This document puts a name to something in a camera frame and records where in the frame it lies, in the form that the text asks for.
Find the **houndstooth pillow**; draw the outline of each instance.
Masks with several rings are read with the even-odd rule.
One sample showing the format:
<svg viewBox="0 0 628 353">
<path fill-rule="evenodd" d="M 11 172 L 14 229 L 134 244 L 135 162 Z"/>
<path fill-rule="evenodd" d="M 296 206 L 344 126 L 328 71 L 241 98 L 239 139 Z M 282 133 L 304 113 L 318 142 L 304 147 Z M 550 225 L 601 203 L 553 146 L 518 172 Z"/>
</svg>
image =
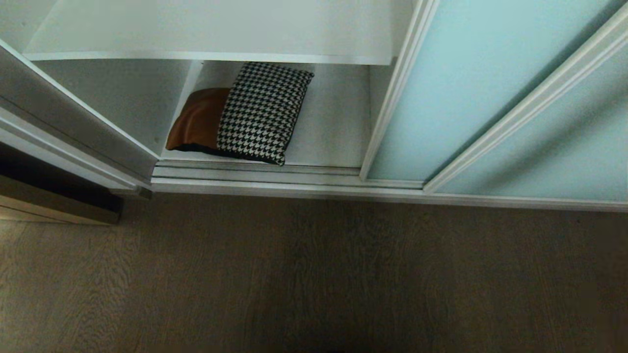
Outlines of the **houndstooth pillow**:
<svg viewBox="0 0 628 353">
<path fill-rule="evenodd" d="M 248 160 L 284 165 L 314 74 L 261 62 L 240 71 L 220 118 L 218 149 Z"/>
</svg>

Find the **wardrobe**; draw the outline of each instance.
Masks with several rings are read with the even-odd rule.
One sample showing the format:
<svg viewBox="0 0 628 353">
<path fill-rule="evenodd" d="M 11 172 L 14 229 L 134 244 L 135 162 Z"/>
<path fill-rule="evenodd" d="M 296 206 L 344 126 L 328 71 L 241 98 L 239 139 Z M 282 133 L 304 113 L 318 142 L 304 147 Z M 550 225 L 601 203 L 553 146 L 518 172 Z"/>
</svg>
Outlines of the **wardrobe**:
<svg viewBox="0 0 628 353">
<path fill-rule="evenodd" d="M 574 107 L 590 96 L 570 98 L 577 89 L 608 92 L 605 78 L 614 76 L 613 102 L 623 99 L 628 7 L 612 0 L 544 3 L 509 9 L 459 0 L 5 1 L 0 138 L 117 192 L 627 210 L 626 160 L 616 160 L 614 186 L 601 194 L 557 192 L 562 184 L 549 180 L 551 172 L 547 185 L 530 193 L 542 176 L 529 172 L 524 186 L 508 176 L 544 158 L 519 157 L 533 148 L 527 144 L 539 143 L 531 142 L 539 131 L 571 124 L 573 114 L 552 107 Z M 521 6 L 521 23 L 509 23 Z M 518 28 L 527 25 L 526 11 L 550 16 L 560 6 L 570 15 L 555 16 L 555 32 L 543 30 L 547 38 L 511 42 L 525 35 Z M 477 22 L 479 14 L 488 23 Z M 469 39 L 451 43 L 465 32 Z M 486 76 L 495 69 L 492 53 L 515 63 L 537 47 L 549 53 L 531 55 L 534 65 L 504 62 L 499 76 Z M 473 65 L 461 65 L 460 55 Z M 286 164 L 165 149 L 188 96 L 232 87 L 245 62 L 315 74 Z M 500 83 L 504 77 L 512 88 Z M 501 100 L 484 104 L 485 96 Z M 500 109 L 475 109 L 492 106 Z M 555 126 L 536 126 L 548 121 Z M 545 148 L 556 138 L 543 137 Z M 606 140 L 622 150 L 620 138 Z M 597 187 L 586 184 L 588 175 L 563 179 L 574 190 Z"/>
</svg>

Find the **wooden floor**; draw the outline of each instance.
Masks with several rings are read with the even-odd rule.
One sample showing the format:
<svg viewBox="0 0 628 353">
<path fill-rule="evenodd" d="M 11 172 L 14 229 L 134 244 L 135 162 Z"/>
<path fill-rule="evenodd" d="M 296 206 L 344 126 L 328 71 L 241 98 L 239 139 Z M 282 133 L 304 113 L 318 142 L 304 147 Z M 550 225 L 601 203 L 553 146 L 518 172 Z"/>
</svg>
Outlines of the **wooden floor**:
<svg viewBox="0 0 628 353">
<path fill-rule="evenodd" d="M 0 352 L 626 352 L 628 216 L 157 195 L 0 223 Z"/>
</svg>

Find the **wood grain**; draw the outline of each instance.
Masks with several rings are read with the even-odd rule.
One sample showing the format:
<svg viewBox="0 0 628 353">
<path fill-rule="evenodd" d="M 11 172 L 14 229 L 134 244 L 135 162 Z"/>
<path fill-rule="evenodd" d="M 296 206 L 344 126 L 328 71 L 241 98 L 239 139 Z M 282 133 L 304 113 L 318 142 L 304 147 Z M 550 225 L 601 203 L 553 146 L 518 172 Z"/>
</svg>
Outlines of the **wood grain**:
<svg viewBox="0 0 628 353">
<path fill-rule="evenodd" d="M 626 351 L 627 236 L 622 214 L 158 194 L 110 228 L 0 222 L 0 347 Z"/>
</svg>

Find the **floor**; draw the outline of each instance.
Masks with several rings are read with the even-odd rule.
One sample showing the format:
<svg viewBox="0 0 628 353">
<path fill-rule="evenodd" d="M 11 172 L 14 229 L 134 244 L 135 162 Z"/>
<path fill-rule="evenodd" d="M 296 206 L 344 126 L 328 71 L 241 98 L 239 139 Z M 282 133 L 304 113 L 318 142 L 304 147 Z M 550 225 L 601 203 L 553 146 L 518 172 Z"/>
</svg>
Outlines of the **floor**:
<svg viewBox="0 0 628 353">
<path fill-rule="evenodd" d="M 0 223 L 0 352 L 625 352 L 628 215 L 156 195 Z"/>
</svg>

